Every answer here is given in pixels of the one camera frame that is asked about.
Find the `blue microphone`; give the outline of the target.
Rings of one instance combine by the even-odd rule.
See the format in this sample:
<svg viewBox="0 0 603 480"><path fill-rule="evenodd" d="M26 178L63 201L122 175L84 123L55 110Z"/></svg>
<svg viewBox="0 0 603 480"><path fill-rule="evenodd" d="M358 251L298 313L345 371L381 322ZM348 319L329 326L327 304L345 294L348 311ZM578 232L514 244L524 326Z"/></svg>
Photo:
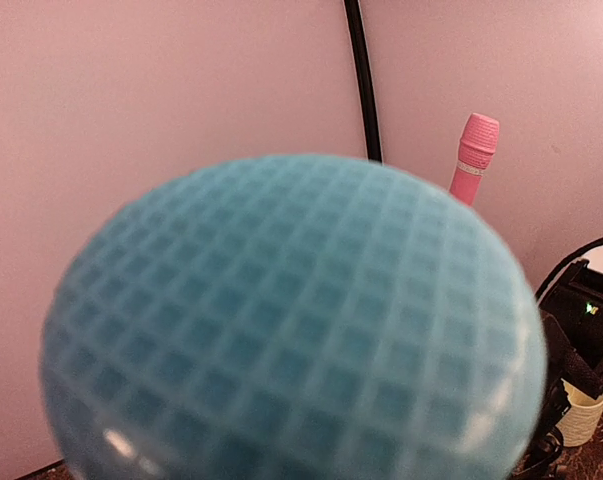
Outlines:
<svg viewBox="0 0 603 480"><path fill-rule="evenodd" d="M77 479L503 479L545 367L533 292L472 209L304 155L111 217L55 291L40 379Z"/></svg>

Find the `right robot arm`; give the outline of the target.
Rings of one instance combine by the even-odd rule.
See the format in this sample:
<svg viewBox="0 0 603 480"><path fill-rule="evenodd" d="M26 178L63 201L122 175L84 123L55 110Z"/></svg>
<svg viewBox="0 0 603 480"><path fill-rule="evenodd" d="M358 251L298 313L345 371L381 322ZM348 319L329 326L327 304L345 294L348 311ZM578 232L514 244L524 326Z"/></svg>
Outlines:
<svg viewBox="0 0 603 480"><path fill-rule="evenodd" d="M548 373L536 431L514 479L564 479L559 459L586 444L603 415L603 236L568 254L535 293Z"/></svg>

